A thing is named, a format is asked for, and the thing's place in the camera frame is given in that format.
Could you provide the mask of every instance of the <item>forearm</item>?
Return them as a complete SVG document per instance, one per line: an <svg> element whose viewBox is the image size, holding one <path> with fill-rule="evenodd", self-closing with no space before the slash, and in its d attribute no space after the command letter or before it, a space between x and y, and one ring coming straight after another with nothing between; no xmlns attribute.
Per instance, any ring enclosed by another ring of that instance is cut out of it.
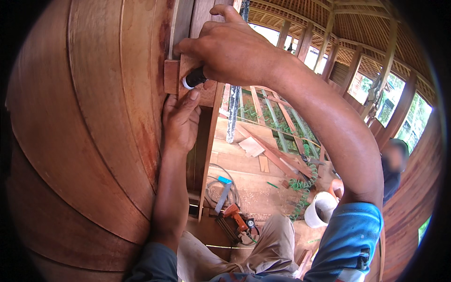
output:
<svg viewBox="0 0 451 282"><path fill-rule="evenodd" d="M151 241L163 243L176 252L188 209L186 153L165 149L152 214Z"/></svg>
<svg viewBox="0 0 451 282"><path fill-rule="evenodd" d="M369 128L349 103L300 60L288 56L281 66L268 87L293 106L328 151L345 185L343 202L359 195L359 201L381 208L382 167Z"/></svg>

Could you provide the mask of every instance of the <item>trousers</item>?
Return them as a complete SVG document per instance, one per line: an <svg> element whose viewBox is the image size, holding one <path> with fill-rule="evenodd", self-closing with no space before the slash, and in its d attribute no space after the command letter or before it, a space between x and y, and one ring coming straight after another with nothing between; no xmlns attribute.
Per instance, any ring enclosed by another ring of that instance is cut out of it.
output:
<svg viewBox="0 0 451 282"><path fill-rule="evenodd" d="M210 281L228 272L291 277L298 269L294 253L293 223L288 217L276 214L266 221L252 253L240 264L226 262L184 231L177 249L177 274L185 282Z"/></svg>

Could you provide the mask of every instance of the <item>hand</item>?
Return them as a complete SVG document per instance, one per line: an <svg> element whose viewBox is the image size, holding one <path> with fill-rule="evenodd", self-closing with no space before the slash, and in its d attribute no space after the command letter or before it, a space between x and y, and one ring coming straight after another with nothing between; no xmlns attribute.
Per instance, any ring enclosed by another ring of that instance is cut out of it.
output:
<svg viewBox="0 0 451 282"><path fill-rule="evenodd" d="M163 109L165 150L188 154L193 148L201 112L199 94L194 89L180 100L176 95L169 95Z"/></svg>
<svg viewBox="0 0 451 282"><path fill-rule="evenodd" d="M225 23L206 22L199 38L185 38L174 51L205 63L207 79L232 85L263 85L277 81L282 62L294 56L275 47L255 32L232 7L216 5L212 15L222 15Z"/></svg>

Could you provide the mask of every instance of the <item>wooden ceiling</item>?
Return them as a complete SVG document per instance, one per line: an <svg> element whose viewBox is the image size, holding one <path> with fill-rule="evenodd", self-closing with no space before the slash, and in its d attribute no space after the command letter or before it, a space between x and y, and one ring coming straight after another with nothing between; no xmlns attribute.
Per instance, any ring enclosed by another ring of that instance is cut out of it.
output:
<svg viewBox="0 0 451 282"><path fill-rule="evenodd" d="M363 46L359 72L375 79L385 57L392 9L378 0L251 0L249 23L280 31L284 20L291 22L289 35L298 38L307 23L313 24L312 46L320 49L327 18L334 10L331 42L340 46L337 61L349 65L358 45ZM431 74L419 44L402 21L398 24L395 58L391 72L406 81L410 71L418 76L417 90L432 106L437 97Z"/></svg>

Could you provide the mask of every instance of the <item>person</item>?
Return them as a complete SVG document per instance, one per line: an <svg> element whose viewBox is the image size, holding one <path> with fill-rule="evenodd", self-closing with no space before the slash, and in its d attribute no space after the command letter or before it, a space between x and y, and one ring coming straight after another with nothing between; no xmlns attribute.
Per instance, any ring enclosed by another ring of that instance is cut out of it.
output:
<svg viewBox="0 0 451 282"><path fill-rule="evenodd" d="M382 171L384 173L385 206L399 188L401 172L404 171L409 160L409 147L401 139L390 139L381 153Z"/></svg>
<svg viewBox="0 0 451 282"><path fill-rule="evenodd" d="M231 6L210 13L225 23L206 22L199 38L175 46L202 61L204 75L232 85L273 89L305 119L329 152L344 183L343 197L321 239L304 281L363 281L383 226L383 173L376 141L358 113L292 54L256 33ZM149 242L127 282L295 281L294 229L282 215L262 228L251 255L228 263L184 231L188 219L186 157L199 122L199 92L179 101L170 95L163 109L158 191Z"/></svg>

